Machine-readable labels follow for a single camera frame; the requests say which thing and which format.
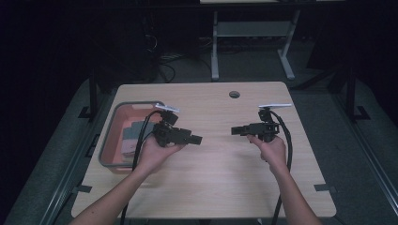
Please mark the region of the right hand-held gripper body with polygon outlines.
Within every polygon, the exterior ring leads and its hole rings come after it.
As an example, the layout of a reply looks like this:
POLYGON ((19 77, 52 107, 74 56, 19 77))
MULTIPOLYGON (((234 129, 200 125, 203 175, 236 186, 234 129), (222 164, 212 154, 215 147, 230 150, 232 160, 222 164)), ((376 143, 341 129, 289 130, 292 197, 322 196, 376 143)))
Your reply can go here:
POLYGON ((265 143, 270 143, 283 130, 285 138, 290 141, 291 134, 284 120, 274 112, 274 109, 290 107, 290 103, 259 105, 259 118, 261 123, 249 124, 249 134, 256 136, 265 143))

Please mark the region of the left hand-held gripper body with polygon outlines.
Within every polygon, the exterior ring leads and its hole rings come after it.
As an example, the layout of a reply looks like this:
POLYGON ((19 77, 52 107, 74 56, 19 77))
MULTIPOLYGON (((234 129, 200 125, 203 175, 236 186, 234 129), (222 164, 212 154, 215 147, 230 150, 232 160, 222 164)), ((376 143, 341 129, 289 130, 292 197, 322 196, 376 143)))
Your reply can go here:
POLYGON ((178 110, 173 107, 168 107, 157 103, 155 105, 160 109, 161 120, 153 127, 153 135, 159 146, 166 146, 169 143, 173 144, 189 144, 191 140, 191 131, 183 128, 175 127, 178 119, 176 113, 178 110))

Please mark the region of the pink basket with grey rim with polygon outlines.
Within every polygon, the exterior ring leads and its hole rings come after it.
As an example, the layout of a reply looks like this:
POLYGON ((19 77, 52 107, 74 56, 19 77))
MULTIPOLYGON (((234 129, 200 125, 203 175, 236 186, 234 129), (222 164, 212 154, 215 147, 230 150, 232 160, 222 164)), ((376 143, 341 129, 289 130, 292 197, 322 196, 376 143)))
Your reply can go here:
POLYGON ((131 171, 134 155, 124 157, 121 154, 123 129, 131 128, 132 122, 144 122, 147 116, 157 110, 157 103, 158 101, 135 101, 122 102, 115 106, 99 150, 99 163, 103 167, 112 173, 131 171))

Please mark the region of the person's right hand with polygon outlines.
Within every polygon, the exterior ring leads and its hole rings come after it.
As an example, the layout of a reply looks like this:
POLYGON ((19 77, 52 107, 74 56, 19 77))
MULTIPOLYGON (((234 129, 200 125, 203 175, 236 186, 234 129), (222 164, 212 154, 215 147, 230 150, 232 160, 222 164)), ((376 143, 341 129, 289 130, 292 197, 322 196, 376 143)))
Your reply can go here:
POLYGON ((253 135, 248 135, 247 139, 259 148, 260 158, 269 164, 274 173, 287 169, 285 144, 281 138, 275 137, 271 142, 263 142, 253 135))

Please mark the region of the person's left hand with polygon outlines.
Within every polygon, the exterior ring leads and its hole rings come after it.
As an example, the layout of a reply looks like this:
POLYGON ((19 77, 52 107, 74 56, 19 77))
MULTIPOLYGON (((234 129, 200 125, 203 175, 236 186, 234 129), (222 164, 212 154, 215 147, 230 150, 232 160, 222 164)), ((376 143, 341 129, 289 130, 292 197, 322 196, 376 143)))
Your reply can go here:
POLYGON ((181 144, 161 147, 154 137, 149 137, 145 140, 136 170, 152 174, 168 157, 183 148, 184 145, 181 144))

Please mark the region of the dark tape strip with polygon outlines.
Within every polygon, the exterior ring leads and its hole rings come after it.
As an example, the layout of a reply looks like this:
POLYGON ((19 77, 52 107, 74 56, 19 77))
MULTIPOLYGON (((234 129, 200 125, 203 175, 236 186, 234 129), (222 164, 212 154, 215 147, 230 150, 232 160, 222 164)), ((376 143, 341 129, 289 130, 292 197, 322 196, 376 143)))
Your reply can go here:
POLYGON ((329 191, 330 193, 336 192, 336 188, 333 186, 329 186, 328 184, 318 184, 314 185, 316 191, 329 191))
POLYGON ((72 189, 72 193, 74 194, 77 194, 78 192, 90 193, 91 189, 92 187, 90 186, 79 185, 72 189))

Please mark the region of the black metal stand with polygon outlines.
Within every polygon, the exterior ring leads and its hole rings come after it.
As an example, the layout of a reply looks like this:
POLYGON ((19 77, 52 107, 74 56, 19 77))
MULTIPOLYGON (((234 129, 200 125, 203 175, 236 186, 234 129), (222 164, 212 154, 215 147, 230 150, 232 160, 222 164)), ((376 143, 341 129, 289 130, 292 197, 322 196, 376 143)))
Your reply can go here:
POLYGON ((352 123, 357 123, 359 120, 370 120, 364 107, 356 104, 356 74, 352 67, 348 70, 347 75, 345 113, 352 123))
POLYGON ((95 70, 92 70, 88 79, 89 84, 89 105, 82 107, 79 118, 87 118, 93 121, 98 112, 97 82, 95 70))

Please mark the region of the white metal desk frame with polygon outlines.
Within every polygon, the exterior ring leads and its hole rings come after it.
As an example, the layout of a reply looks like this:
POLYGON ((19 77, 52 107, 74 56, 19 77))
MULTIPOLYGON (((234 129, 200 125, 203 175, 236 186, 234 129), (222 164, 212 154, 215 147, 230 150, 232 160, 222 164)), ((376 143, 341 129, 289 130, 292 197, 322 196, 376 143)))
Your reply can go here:
POLYGON ((293 36, 299 21, 300 10, 293 13, 290 21, 276 22, 221 22, 218 20, 218 12, 213 13, 212 26, 212 50, 211 59, 211 80, 217 81, 220 78, 218 60, 218 39, 219 38, 285 38, 284 45, 277 51, 283 71, 288 80, 296 78, 293 69, 288 61, 287 54, 291 46, 293 36))

